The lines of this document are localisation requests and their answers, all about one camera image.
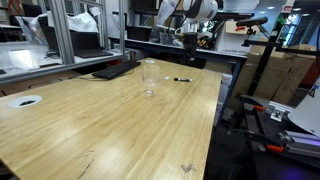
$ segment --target wood grain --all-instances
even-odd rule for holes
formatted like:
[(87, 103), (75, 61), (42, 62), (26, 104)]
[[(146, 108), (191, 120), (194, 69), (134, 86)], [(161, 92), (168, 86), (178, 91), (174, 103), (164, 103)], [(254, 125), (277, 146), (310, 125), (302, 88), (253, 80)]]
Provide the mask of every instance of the wood grain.
[[(170, 80), (154, 96), (139, 66), (111, 81), (76, 78), (0, 98), (1, 161), (32, 180), (202, 179), (221, 75), (156, 64)], [(43, 100), (7, 106), (24, 95)]]

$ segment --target ceiling light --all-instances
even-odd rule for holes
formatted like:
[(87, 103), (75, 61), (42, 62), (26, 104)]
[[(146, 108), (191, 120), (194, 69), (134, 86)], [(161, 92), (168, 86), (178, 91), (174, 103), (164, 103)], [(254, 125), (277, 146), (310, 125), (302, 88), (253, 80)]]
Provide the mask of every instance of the ceiling light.
[(292, 11), (301, 11), (301, 8), (294, 8)]

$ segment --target marker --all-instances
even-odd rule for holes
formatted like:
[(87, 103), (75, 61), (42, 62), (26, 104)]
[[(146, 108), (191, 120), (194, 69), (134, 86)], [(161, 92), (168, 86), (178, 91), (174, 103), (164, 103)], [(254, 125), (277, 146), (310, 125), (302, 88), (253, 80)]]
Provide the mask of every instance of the marker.
[(174, 78), (174, 81), (192, 82), (192, 79), (186, 79), (186, 78)]

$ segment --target keyboard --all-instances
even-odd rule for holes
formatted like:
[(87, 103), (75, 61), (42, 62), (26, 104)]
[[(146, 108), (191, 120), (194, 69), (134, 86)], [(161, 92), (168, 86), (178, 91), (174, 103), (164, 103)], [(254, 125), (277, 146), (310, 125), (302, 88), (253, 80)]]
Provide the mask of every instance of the keyboard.
[(111, 66), (106, 69), (92, 73), (92, 75), (94, 77), (111, 80), (111, 79), (139, 66), (140, 64), (141, 64), (141, 62), (125, 61), (125, 62), (122, 62), (121, 64), (117, 64), (115, 66)]

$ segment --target black laptop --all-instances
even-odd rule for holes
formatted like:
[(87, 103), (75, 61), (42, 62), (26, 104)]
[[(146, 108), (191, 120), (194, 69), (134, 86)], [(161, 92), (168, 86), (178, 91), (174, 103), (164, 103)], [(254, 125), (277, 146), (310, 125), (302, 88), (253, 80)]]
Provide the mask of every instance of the black laptop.
[[(48, 18), (41, 17), (38, 19), (44, 36), (47, 39), (50, 50), (59, 51), (57, 37), (54, 28), (48, 26)], [(101, 49), (99, 43), (99, 35), (94, 32), (75, 32), (70, 30), (71, 42), (75, 56), (81, 58), (92, 58), (102, 56), (112, 56)]]

